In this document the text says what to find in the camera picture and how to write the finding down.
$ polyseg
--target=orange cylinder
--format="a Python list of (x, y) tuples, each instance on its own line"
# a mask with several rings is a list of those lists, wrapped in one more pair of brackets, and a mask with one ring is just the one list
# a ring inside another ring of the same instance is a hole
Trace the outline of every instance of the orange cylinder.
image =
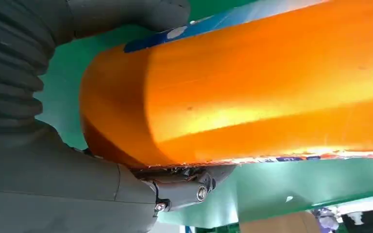
[(81, 88), (89, 147), (130, 167), (373, 151), (373, 1), (116, 47)]

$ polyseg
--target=screw head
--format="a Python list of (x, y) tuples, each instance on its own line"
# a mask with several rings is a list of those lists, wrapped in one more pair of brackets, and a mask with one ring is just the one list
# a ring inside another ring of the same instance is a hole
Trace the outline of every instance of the screw head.
[(205, 186), (200, 186), (197, 191), (197, 200), (203, 201), (206, 198), (206, 195), (208, 194), (208, 190)]
[(161, 212), (164, 211), (167, 205), (165, 203), (157, 203), (155, 206), (155, 211)]

